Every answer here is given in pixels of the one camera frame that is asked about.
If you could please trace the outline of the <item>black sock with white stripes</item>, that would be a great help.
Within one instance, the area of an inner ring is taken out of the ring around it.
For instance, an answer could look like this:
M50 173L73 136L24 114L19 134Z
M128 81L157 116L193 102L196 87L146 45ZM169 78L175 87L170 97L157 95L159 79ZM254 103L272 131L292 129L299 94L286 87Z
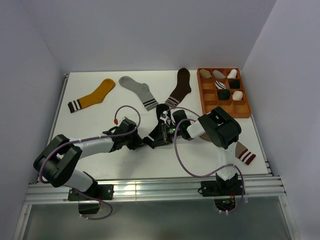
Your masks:
M152 149L169 145L169 143L165 142L163 139L162 127L161 127L161 125L165 123L161 119L161 115L163 114L164 111L168 111L169 109L170 107L164 103L159 104L156 107L157 125L146 137L143 138L143 142L149 147L151 147Z

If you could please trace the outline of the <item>plain black sock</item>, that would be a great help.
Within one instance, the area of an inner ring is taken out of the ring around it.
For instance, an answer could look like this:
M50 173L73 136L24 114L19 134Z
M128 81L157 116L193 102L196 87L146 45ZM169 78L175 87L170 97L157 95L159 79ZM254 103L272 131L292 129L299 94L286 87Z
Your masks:
M231 92L228 89L220 89L217 91L217 96L220 101L227 101L231 97Z

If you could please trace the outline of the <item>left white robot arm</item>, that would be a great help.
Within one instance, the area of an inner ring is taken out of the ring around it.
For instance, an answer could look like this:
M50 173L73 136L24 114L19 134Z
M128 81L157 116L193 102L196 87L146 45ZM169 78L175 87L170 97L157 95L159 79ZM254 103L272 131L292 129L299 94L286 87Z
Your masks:
M82 197L91 200L103 196L104 191L92 176L76 170L78 161L100 153L112 153L124 146L136 150L143 145L136 123L124 118L120 125L99 136L71 140L63 134L57 135L36 158L33 167L53 187L78 190Z

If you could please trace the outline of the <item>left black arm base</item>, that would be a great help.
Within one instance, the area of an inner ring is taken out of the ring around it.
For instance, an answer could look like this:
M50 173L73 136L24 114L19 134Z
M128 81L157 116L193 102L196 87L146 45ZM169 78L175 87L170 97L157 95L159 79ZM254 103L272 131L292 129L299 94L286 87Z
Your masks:
M67 200L78 202L78 212L81 217L88 220L102 220L113 213L114 208L107 202L113 199L113 194L113 184L94 184L85 192L72 188L68 193ZM96 216L103 206L109 207L109 213L105 216Z

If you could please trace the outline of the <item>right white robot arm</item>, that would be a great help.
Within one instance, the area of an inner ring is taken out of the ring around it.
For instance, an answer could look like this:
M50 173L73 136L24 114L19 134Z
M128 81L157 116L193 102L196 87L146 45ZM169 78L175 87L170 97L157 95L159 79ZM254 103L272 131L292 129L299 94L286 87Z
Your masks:
M241 172L234 164L236 146L242 132L241 126L221 107L216 107L202 116L196 114L196 120L187 117L186 111L189 111L187 108L175 107L175 109L171 117L169 117L171 109L165 110L160 115L162 120L159 130L160 139L165 144L174 144L176 157L183 165L178 153L177 137L191 141L207 135L214 149L218 151L217 162L220 166L205 175L195 175L185 166L182 168L195 178L206 178L215 174L219 179L216 183L217 191L222 195L229 194L234 188L232 180L235 180L236 175Z

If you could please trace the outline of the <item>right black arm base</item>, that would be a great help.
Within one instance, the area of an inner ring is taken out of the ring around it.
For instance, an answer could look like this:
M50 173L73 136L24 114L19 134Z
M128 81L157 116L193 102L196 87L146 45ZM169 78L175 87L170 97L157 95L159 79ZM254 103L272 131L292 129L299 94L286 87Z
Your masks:
M197 192L203 197L214 197L215 207L220 211L236 208L236 196L242 196L244 187L241 180L206 180L200 183Z

